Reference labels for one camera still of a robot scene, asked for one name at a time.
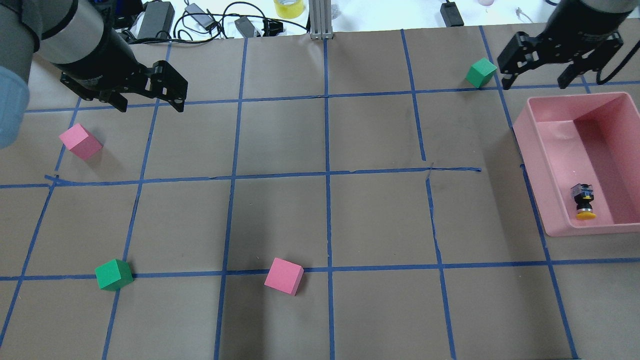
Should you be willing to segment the green cube near left arm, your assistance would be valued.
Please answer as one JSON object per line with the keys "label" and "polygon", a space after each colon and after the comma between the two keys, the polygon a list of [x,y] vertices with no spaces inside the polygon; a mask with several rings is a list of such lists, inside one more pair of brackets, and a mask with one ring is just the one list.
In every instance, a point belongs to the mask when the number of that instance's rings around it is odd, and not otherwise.
{"label": "green cube near left arm", "polygon": [[99,289],[115,292],[134,281],[130,264],[120,259],[112,259],[94,269]]}

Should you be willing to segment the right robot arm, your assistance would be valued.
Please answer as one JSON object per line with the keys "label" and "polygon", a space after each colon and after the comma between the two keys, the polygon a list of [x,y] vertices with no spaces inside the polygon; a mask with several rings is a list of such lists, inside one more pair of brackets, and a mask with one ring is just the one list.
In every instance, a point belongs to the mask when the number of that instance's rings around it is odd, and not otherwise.
{"label": "right robot arm", "polygon": [[566,89],[587,71],[603,85],[619,73],[639,50],[636,43],[610,75],[602,71],[624,45],[619,26],[639,6],[637,0],[560,0],[536,36],[518,31],[497,57],[502,88],[507,91],[527,71],[547,64],[567,64],[558,76]]}

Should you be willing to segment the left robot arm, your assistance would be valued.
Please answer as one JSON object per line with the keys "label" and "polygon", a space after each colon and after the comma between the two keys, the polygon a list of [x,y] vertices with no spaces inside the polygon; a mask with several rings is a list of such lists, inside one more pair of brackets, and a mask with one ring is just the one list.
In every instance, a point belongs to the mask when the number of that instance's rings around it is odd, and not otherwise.
{"label": "left robot arm", "polygon": [[1,2],[0,143],[18,138],[30,101],[34,55],[61,71],[61,83],[85,101],[98,100],[126,112],[126,94],[185,109],[188,81],[168,61],[147,67],[130,44],[86,0]]}

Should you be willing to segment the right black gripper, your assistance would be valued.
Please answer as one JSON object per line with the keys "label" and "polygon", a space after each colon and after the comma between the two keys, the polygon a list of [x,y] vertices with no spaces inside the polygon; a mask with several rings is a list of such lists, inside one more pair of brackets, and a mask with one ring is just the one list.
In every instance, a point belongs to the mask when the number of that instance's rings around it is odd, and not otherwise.
{"label": "right black gripper", "polygon": [[539,68],[543,62],[570,63],[557,78],[558,88],[566,89],[576,77],[606,66],[623,45],[624,40],[616,29],[596,34],[586,29],[547,25],[535,37],[516,32],[497,57],[502,89],[508,91],[519,75]]}

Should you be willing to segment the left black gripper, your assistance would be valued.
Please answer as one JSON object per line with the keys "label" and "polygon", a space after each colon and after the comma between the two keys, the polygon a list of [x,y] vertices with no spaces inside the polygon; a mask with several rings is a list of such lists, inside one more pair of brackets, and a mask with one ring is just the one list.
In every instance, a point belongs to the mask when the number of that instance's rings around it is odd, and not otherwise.
{"label": "left black gripper", "polygon": [[121,113],[133,93],[162,100],[177,112],[185,111],[188,81],[166,60],[146,67],[137,61],[129,44],[117,32],[105,32],[87,56],[61,64],[60,82],[85,101],[101,100]]}

